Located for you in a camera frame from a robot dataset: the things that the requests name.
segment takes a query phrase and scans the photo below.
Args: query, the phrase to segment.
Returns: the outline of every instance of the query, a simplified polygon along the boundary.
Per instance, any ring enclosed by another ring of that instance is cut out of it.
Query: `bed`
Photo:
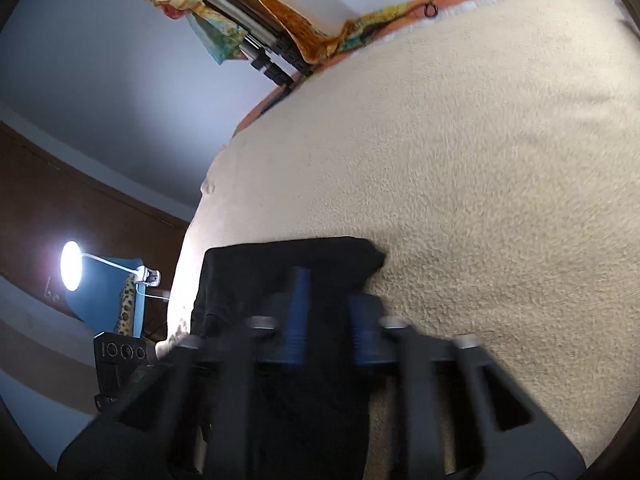
[[[640,390],[640,40],[616,1],[463,0],[258,108],[202,184],[157,353],[205,250],[364,237],[387,254],[369,292],[478,334],[593,462]]]

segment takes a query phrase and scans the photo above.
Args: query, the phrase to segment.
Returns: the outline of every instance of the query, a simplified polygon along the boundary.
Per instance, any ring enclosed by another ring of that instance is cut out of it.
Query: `wall stripe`
[[[50,350],[94,366],[95,332],[91,327],[36,300],[1,276],[0,320]]]
[[[95,368],[40,345],[0,321],[0,369],[24,386],[69,408],[96,415]]]

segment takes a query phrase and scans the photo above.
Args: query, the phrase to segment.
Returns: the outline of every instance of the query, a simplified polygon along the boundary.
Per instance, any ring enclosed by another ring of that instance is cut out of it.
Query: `black cloth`
[[[354,370],[348,294],[384,263],[368,240],[313,238],[207,251],[191,333],[213,335],[286,290],[292,267],[311,270],[306,365],[259,376],[252,440],[260,480],[360,480],[369,444],[369,387]]]
[[[62,452],[63,480],[174,480],[153,438],[99,416]]]

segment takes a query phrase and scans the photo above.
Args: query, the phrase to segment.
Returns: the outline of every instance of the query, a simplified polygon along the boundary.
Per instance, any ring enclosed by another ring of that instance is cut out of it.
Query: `black device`
[[[357,373],[372,383],[387,378],[394,393],[390,480],[575,480],[585,471],[567,437],[474,336],[421,335],[388,316],[375,296],[351,294],[348,303]],[[148,373],[129,381],[92,425],[132,428],[156,444],[169,466],[190,468],[204,406],[210,422],[204,478],[260,478],[251,452],[252,384],[256,373],[305,366],[310,304],[310,271],[292,269],[287,290],[268,297],[263,316],[215,336],[183,339]],[[96,338],[100,368],[111,370],[101,387],[132,373],[135,361],[122,346],[136,353],[143,347],[135,341],[113,334]],[[206,402],[213,382],[215,400]],[[445,399],[455,458],[455,471],[447,476],[440,409]]]
[[[113,402],[122,387],[140,368],[148,365],[146,341],[111,332],[94,337],[95,372],[100,393],[94,397],[95,407],[101,412]]]

